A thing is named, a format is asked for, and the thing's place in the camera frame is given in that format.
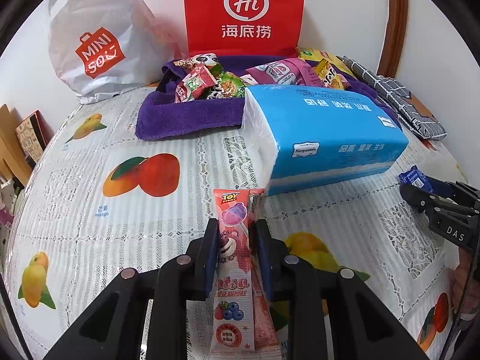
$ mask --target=barcode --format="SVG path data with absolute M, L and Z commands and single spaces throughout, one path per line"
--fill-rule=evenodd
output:
M 412 184 L 418 188 L 422 188 L 424 185 L 422 183 L 422 180 L 420 180 L 419 178 L 416 178 L 414 181 L 412 181 Z

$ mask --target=blueberry illustration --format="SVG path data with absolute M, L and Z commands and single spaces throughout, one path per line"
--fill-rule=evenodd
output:
M 229 303 L 227 309 L 229 309 L 232 312 L 235 312 L 240 309 L 239 304 L 237 302 L 231 302 Z
M 242 310 L 236 310 L 233 312 L 233 319 L 235 321 L 241 321 L 243 319 L 243 311 Z
M 229 320 L 229 319 L 232 319 L 232 317 L 233 317 L 232 310 L 229 310 L 229 309 L 223 310 L 223 319 Z

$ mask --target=white lace tablecloth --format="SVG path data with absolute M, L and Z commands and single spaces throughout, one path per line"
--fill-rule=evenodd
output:
M 44 357 L 122 268 L 159 268 L 201 237 L 208 218 L 215 216 L 213 188 L 257 186 L 238 130 L 138 140 L 138 109 L 152 90 L 141 88 L 79 107 L 59 129 L 27 185 L 8 242 L 4 278 L 36 359 Z M 102 114 L 106 128 L 65 144 L 95 113 Z M 455 161 L 441 143 L 429 149 L 405 134 L 410 144 L 386 173 L 268 197 L 262 216 L 273 237 L 314 233 L 340 265 L 368 273 L 367 285 L 417 339 L 439 295 L 449 293 L 448 272 L 443 240 L 427 229 L 424 215 L 403 202 L 397 175 L 424 161 L 453 167 Z M 181 164 L 174 193 L 155 198 L 136 188 L 114 198 L 103 196 L 103 182 L 117 165 L 159 153 L 173 154 Z M 32 308 L 18 299 L 23 270 L 39 251 L 49 259 L 46 285 L 55 309 L 43 303 Z M 188 302 L 189 359 L 208 359 L 212 316 L 212 300 L 206 305 Z M 430 358 L 438 357 L 448 328 L 436 335 L 427 351 Z

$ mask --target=finger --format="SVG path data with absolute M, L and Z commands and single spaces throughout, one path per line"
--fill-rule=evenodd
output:
M 472 256 L 461 247 L 458 248 L 458 257 L 460 260 L 460 266 L 462 268 L 468 269 L 470 267 L 470 263 L 472 262 Z
M 459 285 L 455 284 L 453 289 L 453 295 L 452 295 L 452 304 L 455 310 L 458 310 L 461 297 L 462 297 L 462 288 L 460 288 Z M 477 309 L 479 304 L 480 304 L 480 298 L 467 295 L 465 298 L 465 303 L 464 303 L 462 312 L 466 312 L 466 313 L 471 312 Z
M 458 267 L 457 269 L 455 269 L 455 272 L 454 272 L 455 281 L 458 283 L 458 285 L 461 288 L 465 286 L 468 275 L 469 275 L 469 272 L 466 269 L 463 269 L 461 267 Z M 475 279 L 472 279 L 470 281 L 469 295 L 480 297 L 480 283 Z

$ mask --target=white hi logo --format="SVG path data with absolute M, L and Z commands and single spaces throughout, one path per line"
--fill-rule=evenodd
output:
M 248 10 L 250 8 L 250 3 L 252 3 L 251 4 L 251 9 L 252 10 L 258 11 L 260 9 L 260 7 L 257 6 L 257 3 L 258 3 L 257 0 L 253 0 L 253 1 L 252 0 L 239 0 L 236 3 L 233 4 L 234 7 L 236 8 L 235 9 L 236 12 L 234 12 L 232 10 L 232 8 L 230 7 L 230 0 L 223 0 L 223 6 L 224 6 L 225 10 L 234 19 L 241 20 L 241 21 L 254 21 L 254 20 L 258 20 L 261 17 L 265 16 L 265 14 L 268 11 L 268 7 L 269 7 L 269 1 L 268 0 L 263 0 L 263 9 L 260 11 L 260 13 L 258 13 L 256 16 L 252 17 L 251 19 L 248 18 L 247 16 L 239 15 L 243 4 L 245 4 L 245 12 L 248 12 Z

